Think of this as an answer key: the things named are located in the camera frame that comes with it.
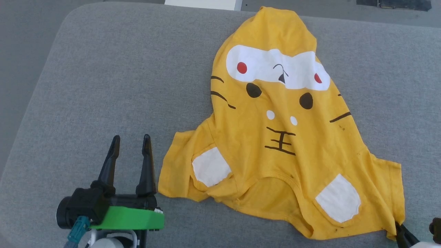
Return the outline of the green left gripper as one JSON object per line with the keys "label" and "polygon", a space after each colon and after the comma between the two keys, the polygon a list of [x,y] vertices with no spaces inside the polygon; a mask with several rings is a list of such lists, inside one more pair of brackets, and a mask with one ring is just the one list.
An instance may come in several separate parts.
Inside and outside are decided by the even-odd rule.
{"label": "green left gripper", "polygon": [[[97,180],[91,188],[99,188],[104,194],[116,193],[114,173],[120,151],[120,136],[115,135],[109,147]],[[116,195],[109,199],[110,207],[101,224],[91,224],[92,229],[102,230],[161,230],[164,213],[158,207],[155,169],[151,137],[144,135],[142,145],[142,170],[136,187],[137,195]]]}

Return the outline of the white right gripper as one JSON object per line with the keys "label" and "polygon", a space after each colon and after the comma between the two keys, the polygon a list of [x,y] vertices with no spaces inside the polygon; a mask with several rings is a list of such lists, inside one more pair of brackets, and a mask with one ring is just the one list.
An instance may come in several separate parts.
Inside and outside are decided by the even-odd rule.
{"label": "white right gripper", "polygon": [[403,224],[395,222],[396,243],[399,248],[441,248],[440,244],[421,241],[412,234]]}

